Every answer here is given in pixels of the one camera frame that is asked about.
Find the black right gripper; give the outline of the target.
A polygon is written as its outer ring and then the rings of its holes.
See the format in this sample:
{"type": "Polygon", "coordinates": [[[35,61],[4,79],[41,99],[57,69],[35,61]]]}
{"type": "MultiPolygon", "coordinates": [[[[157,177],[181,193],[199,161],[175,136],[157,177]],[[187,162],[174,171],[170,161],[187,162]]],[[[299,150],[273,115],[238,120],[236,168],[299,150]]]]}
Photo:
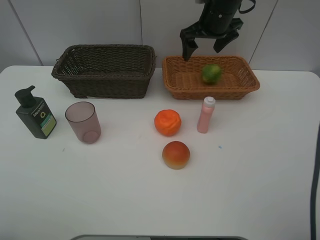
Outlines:
{"type": "Polygon", "coordinates": [[[244,23],[234,16],[241,4],[241,0],[205,0],[199,22],[180,31],[184,61],[187,62],[198,48],[196,38],[217,38],[213,45],[216,53],[237,39],[244,23]]]}

